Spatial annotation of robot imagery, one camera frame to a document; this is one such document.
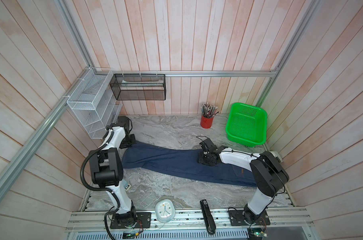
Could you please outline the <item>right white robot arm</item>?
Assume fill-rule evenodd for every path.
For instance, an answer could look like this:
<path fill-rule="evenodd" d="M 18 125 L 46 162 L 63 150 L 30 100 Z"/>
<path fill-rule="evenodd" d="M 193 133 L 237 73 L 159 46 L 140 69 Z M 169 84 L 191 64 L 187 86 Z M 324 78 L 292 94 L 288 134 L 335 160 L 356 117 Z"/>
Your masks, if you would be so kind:
<path fill-rule="evenodd" d="M 201 140 L 200 146 L 203 151 L 199 153 L 199 163 L 210 167 L 219 163 L 231 164 L 253 174 L 257 190 L 244 207 L 245 222 L 250 225 L 260 218 L 289 180 L 278 155 L 273 152 L 253 154 L 235 151 L 226 146 L 218 148 L 209 138 Z"/>

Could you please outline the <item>blue denim trousers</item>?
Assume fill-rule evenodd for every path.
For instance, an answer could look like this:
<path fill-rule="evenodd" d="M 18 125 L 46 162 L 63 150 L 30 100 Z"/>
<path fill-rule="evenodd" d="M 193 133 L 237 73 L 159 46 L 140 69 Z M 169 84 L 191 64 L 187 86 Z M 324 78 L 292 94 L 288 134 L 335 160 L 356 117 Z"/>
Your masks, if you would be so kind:
<path fill-rule="evenodd" d="M 198 162 L 202 150 L 172 150 L 137 142 L 126 149 L 124 169 L 144 168 L 190 180 L 255 188 L 252 172 L 231 164 L 206 166 Z"/>

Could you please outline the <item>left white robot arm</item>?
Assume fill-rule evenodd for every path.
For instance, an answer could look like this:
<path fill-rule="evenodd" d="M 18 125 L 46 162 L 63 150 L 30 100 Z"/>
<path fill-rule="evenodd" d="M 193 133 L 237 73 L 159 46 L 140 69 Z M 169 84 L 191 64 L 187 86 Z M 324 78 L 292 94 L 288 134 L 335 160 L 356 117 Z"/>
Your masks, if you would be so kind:
<path fill-rule="evenodd" d="M 109 215 L 127 228 L 132 228 L 137 223 L 135 207 L 122 187 L 123 166 L 118 153 L 119 149 L 129 148 L 136 143 L 131 130 L 130 118 L 118 117 L 116 123 L 106 126 L 102 145 L 89 152 L 80 167 L 81 183 L 88 190 L 107 192 L 112 201 L 113 208 L 103 217 L 106 232 L 112 240 L 114 237 L 107 224 Z"/>

